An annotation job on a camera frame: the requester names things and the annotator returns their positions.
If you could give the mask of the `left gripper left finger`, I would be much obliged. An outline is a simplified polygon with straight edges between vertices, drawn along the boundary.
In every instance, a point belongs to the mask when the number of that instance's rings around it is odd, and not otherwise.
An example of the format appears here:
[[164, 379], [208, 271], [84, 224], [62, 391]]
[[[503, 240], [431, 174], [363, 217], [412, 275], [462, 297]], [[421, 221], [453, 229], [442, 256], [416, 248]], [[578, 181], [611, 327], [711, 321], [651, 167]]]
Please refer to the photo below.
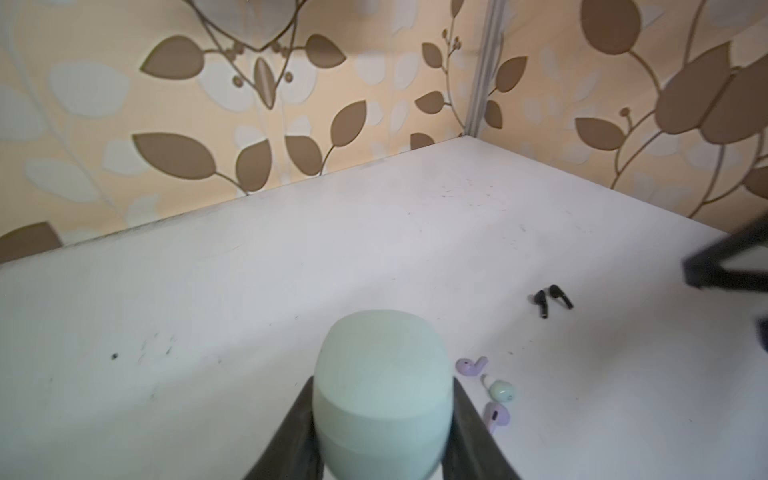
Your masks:
[[313, 380], [310, 377], [306, 381], [267, 447], [244, 479], [320, 480], [324, 477], [324, 462], [312, 413]]

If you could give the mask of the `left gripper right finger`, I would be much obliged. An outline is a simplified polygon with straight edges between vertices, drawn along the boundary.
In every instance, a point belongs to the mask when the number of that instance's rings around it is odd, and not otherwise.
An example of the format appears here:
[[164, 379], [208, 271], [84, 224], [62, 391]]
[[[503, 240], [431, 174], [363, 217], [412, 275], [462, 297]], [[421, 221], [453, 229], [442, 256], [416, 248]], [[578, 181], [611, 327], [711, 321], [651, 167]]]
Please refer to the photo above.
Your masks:
[[453, 412], [442, 458], [444, 480], [520, 480], [456, 378]]

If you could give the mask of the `mint green earbud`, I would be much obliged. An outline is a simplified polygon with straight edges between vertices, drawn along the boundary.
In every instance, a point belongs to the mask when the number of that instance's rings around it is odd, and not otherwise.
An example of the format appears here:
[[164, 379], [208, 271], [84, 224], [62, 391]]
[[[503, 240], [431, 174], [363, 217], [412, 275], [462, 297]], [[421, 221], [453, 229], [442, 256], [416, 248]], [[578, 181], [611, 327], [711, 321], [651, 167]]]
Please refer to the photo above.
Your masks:
[[516, 397], [515, 387], [508, 381], [483, 374], [481, 376], [481, 383], [489, 397], [496, 403], [506, 404], [513, 401]]

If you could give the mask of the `mint green charging case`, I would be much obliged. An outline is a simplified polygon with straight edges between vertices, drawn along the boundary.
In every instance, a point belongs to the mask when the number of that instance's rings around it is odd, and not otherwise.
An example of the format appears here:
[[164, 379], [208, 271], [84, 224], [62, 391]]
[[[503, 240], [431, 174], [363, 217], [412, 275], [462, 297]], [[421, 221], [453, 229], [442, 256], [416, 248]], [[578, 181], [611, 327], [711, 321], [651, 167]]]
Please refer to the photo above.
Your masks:
[[315, 365], [312, 415], [334, 478], [430, 478], [452, 414], [452, 363], [429, 322], [367, 310], [330, 328]]

